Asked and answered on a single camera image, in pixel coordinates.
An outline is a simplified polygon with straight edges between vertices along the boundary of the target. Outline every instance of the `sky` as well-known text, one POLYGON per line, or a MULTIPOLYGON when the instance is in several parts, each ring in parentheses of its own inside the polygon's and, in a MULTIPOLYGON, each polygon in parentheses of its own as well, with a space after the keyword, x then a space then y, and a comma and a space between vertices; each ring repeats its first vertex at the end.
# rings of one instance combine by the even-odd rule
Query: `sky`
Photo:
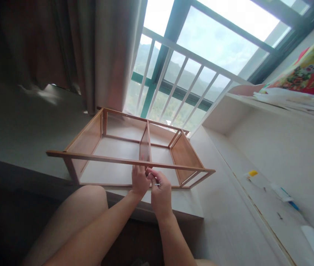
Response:
MULTIPOLYGON (((295 0, 282 1, 291 6, 295 0)), ((173 0, 148 0, 144 26, 163 36, 173 2, 173 0)), ((250 0, 199 0, 199 2, 266 43, 269 34, 282 23, 250 0)), ((140 42, 150 44, 151 39, 142 35, 140 42)), ((177 44, 236 75, 259 49, 194 7, 189 10, 177 44)), ((171 60, 181 66, 184 58, 183 55, 174 52, 171 60)), ((196 74, 199 67, 200 64, 189 60, 185 69, 196 74)), ((212 70, 205 69, 200 78, 207 82, 214 74, 212 70)), ((217 82, 222 84, 215 85, 223 86, 227 84, 228 79, 218 78, 217 82)))

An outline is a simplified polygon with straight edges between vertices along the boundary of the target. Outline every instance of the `hand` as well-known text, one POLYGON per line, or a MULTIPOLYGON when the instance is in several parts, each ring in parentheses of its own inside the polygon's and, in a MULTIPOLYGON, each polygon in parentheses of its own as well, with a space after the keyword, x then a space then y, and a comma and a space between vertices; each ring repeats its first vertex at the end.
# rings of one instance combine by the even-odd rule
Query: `hand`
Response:
POLYGON ((168 219, 173 215, 172 212, 172 186, 167 177, 160 171, 147 168, 148 179, 151 180, 151 205, 154 213, 156 214, 158 222, 168 219))
POLYGON ((151 181, 146 178, 144 166, 132 166, 132 192, 140 197, 145 196, 150 187, 151 181))

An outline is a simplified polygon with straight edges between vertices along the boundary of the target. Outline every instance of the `yellow cap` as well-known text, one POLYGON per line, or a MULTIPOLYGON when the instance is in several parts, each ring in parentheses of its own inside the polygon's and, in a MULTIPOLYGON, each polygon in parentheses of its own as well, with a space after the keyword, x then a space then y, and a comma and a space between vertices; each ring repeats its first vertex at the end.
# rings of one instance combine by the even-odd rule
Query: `yellow cap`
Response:
POLYGON ((251 177, 253 177, 253 176, 257 175, 258 172, 255 171, 255 170, 252 170, 251 172, 248 172, 248 174, 249 174, 251 177))

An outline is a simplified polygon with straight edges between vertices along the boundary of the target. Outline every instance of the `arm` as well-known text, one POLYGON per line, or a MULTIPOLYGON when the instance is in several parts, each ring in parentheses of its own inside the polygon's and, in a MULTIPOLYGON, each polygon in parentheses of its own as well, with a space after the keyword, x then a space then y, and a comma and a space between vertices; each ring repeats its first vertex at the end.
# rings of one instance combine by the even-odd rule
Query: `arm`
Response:
POLYGON ((171 183, 161 172, 150 168, 147 171, 152 174, 148 176, 152 183, 151 204, 160 227, 165 265, 196 266, 194 257, 172 212, 171 183))
POLYGON ((45 265, 97 265, 125 226, 151 182, 144 166, 133 166, 132 190, 113 207, 70 238, 45 265))

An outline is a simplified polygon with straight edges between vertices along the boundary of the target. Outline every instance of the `knee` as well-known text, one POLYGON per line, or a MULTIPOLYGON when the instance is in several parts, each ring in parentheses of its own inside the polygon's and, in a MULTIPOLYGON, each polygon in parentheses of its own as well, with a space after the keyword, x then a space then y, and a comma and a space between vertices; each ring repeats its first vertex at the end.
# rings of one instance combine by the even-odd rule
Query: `knee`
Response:
POLYGON ((101 186, 96 185, 85 185, 77 190, 78 193, 83 194, 84 196, 96 198, 104 197, 106 198, 106 191, 101 186))
POLYGON ((79 197, 86 199, 89 202, 101 202, 107 205, 106 191, 103 187, 97 185, 85 185, 76 191, 79 197))
POLYGON ((210 260, 196 259, 195 262, 198 266, 216 266, 216 264, 210 260))

